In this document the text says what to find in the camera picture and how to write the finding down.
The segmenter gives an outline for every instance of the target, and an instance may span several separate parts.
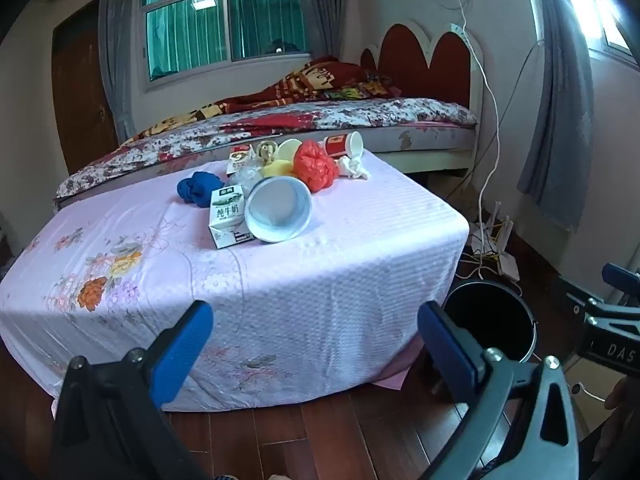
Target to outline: green curtain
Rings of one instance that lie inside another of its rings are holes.
[[[146,15],[149,73],[171,73],[228,59],[223,1],[196,10],[183,0]],[[300,0],[229,0],[232,59],[306,50]]]

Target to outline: gray curtain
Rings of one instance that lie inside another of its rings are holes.
[[[591,167],[591,63],[571,0],[542,0],[542,7],[542,100],[518,190],[530,195],[555,224],[575,233]]]
[[[314,57],[340,56],[346,0],[300,0]]]
[[[100,0],[98,47],[102,84],[118,141],[136,134],[131,115],[131,12],[133,0]]]

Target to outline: window sill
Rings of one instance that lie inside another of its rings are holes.
[[[623,65],[628,66],[629,68],[632,68],[633,70],[636,70],[636,72],[640,72],[640,67],[638,67],[638,64],[636,62],[632,61],[631,56],[629,56],[627,59],[627,56],[608,52],[607,50],[600,50],[593,47],[589,47],[589,56],[593,57],[593,59],[598,60],[617,61],[619,63],[622,63]]]
[[[145,81],[144,92],[151,92],[153,90],[164,88],[165,86],[171,85],[175,82],[181,81],[185,78],[204,74],[206,72],[212,72],[214,70],[225,70],[225,69],[234,69],[236,67],[246,66],[246,65],[263,65],[263,64],[274,64],[281,63],[283,61],[294,61],[299,59],[300,61],[309,62],[311,60],[311,54],[308,52],[299,52],[296,54],[279,54],[276,56],[260,56],[260,57],[250,57],[247,59],[241,59],[239,61],[221,61],[219,63],[212,63],[209,65],[199,66],[196,68],[192,68],[190,70],[183,70],[182,72],[177,72],[175,74],[167,75],[156,79],[154,81]]]

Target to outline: window frame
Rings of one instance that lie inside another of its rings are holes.
[[[600,27],[600,37],[599,38],[586,38],[587,47],[591,53],[596,52],[598,54],[602,54],[605,57],[609,57],[610,59],[614,59],[619,61],[627,66],[640,71],[640,67],[636,62],[635,58],[631,54],[631,51],[628,48],[623,47],[622,45],[616,45],[614,43],[609,43],[609,39],[607,38],[607,31],[604,28],[604,23],[602,21],[602,14],[600,10],[600,5],[597,0],[593,0],[593,6],[596,9],[595,19],[598,20],[598,26]],[[616,26],[620,31],[620,34],[626,41],[625,31],[622,29],[618,20],[612,16],[613,20],[616,22]]]
[[[137,15],[137,23],[136,28],[138,30],[138,47],[136,49],[136,58],[142,59],[142,62],[139,62],[139,70],[138,75],[140,81],[143,84],[143,91],[148,92],[155,88],[165,86],[167,84],[176,82],[178,80],[191,77],[194,75],[199,75],[205,72],[210,72],[211,70],[220,70],[223,68],[230,68],[235,66],[242,66],[246,64],[253,64],[256,62],[260,63],[274,63],[281,62],[284,60],[295,60],[295,59],[310,59],[310,52],[289,52],[284,54],[265,54],[263,56],[252,56],[245,57],[242,59],[238,59],[236,61],[232,60],[231,54],[231,27],[229,22],[229,8],[228,8],[228,0],[222,0],[223,2],[223,19],[225,23],[225,50],[227,59],[224,61],[209,63],[206,65],[197,66],[195,68],[190,68],[188,70],[181,70],[175,74],[170,74],[153,81],[150,80],[149,74],[149,62],[147,59],[147,36],[146,36],[146,15],[148,12],[152,10],[159,9],[161,7],[165,7],[167,5],[171,5],[175,2],[180,2],[182,0],[158,0],[151,4],[144,4],[145,0],[135,0],[138,3],[138,11]]]

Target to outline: bucket rim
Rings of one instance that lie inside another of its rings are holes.
[[[529,320],[531,322],[531,327],[532,327],[533,334],[532,334],[532,337],[531,337],[531,345],[529,346],[529,350],[524,355],[524,357],[522,359],[520,359],[519,362],[525,363],[526,361],[528,361],[530,359],[530,357],[533,355],[533,352],[536,349],[536,344],[538,342],[538,322],[533,317],[533,313],[532,313],[529,305],[520,296],[518,296],[513,290],[511,290],[508,286],[505,286],[505,285],[503,285],[501,283],[498,283],[498,282],[494,282],[492,280],[472,279],[472,280],[464,280],[462,283],[457,284],[454,288],[452,288],[449,291],[449,293],[447,294],[447,297],[444,300],[444,303],[442,304],[442,309],[444,310],[445,313],[447,311],[447,309],[446,309],[447,301],[449,301],[449,298],[451,297],[451,295],[454,292],[456,292],[459,288],[462,288],[462,287],[467,286],[467,285],[489,285],[489,286],[495,286],[497,288],[501,288],[503,291],[505,291],[508,294],[510,294],[512,298],[517,300],[518,303],[520,303],[521,306],[524,307],[524,311],[529,316]]]

